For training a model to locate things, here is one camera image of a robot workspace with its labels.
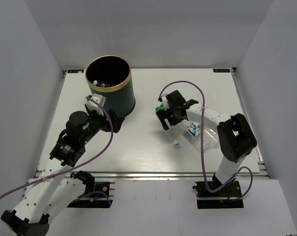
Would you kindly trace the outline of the clear unlabeled plastic bottle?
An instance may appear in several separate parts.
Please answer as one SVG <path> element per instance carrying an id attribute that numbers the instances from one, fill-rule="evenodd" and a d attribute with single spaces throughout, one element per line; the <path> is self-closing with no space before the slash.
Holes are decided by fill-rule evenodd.
<path id="1" fill-rule="evenodd" d="M 177 129 L 174 126 L 172 126 L 169 129 L 169 133 L 170 133 L 170 138 L 171 138 L 171 141 L 173 143 L 173 146 L 175 148 L 178 148 L 180 146 L 180 141 L 178 139 L 179 134 L 178 134 Z"/>

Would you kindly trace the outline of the green Sprite bottle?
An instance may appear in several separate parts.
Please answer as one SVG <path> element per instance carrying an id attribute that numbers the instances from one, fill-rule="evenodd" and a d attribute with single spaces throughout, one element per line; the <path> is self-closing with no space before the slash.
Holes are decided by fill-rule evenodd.
<path id="1" fill-rule="evenodd" d="M 158 107 L 155 108 L 155 112 L 163 111 L 165 110 L 164 104 L 161 103 Z"/>

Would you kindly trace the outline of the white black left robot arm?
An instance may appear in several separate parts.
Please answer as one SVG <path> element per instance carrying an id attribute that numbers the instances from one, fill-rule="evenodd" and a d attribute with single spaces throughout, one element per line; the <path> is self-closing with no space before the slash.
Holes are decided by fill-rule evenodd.
<path id="1" fill-rule="evenodd" d="M 29 183 L 30 190 L 12 210 L 5 210 L 1 220 L 18 236 L 44 236 L 52 220 L 73 201 L 90 195 L 107 195 L 95 187 L 95 178 L 86 171 L 71 175 L 57 190 L 68 172 L 75 169 L 86 144 L 99 132 L 118 133 L 125 118 L 114 110 L 105 111 L 96 104 L 86 111 L 73 112 L 50 153 L 41 177 Z"/>

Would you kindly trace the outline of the crushed Aquarius bottle blue label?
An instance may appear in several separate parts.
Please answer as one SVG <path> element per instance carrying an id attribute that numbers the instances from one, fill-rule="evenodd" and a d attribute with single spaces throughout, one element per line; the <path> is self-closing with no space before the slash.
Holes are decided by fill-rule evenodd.
<path id="1" fill-rule="evenodd" d="M 93 80 L 92 84 L 99 88 L 110 88 L 112 85 L 108 81 Z"/>

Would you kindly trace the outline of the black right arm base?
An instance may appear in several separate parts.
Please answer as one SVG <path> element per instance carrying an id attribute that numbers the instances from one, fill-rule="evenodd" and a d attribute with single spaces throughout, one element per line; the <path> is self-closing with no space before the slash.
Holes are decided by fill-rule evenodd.
<path id="1" fill-rule="evenodd" d="M 196 193 L 198 209 L 236 209 L 244 208 L 243 200 L 237 200 L 242 196 L 240 184 L 234 181 L 222 190 L 210 193 L 204 181 L 195 182 L 192 189 Z"/>

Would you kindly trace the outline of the clear bottle green-blue label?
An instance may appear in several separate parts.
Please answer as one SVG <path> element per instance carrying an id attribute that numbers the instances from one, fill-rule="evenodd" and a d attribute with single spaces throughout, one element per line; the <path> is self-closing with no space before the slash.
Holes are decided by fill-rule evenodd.
<path id="1" fill-rule="evenodd" d="M 198 152 L 201 152 L 201 130 L 197 122 L 184 120 L 181 124 L 181 134 Z"/>

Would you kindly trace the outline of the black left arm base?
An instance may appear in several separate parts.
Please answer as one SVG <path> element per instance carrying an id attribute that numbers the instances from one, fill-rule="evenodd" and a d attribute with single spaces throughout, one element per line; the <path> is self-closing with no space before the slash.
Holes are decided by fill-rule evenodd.
<path id="1" fill-rule="evenodd" d="M 95 182 L 94 191 L 73 200 L 68 208 L 110 208 L 114 199 L 114 182 Z"/>

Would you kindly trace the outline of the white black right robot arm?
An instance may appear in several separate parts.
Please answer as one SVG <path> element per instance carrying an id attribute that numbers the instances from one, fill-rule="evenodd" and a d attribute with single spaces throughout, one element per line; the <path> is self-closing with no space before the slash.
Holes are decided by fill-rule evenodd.
<path id="1" fill-rule="evenodd" d="M 212 182 L 205 181 L 208 192 L 225 196 L 231 190 L 231 184 L 242 170 L 242 162 L 257 146 L 257 140 L 243 114 L 225 115 L 206 108 L 194 99 L 185 100 L 178 90 L 161 95 L 161 105 L 156 115 L 164 130 L 183 121 L 199 124 L 199 130 L 207 127 L 218 135 L 223 154 L 218 170 Z"/>

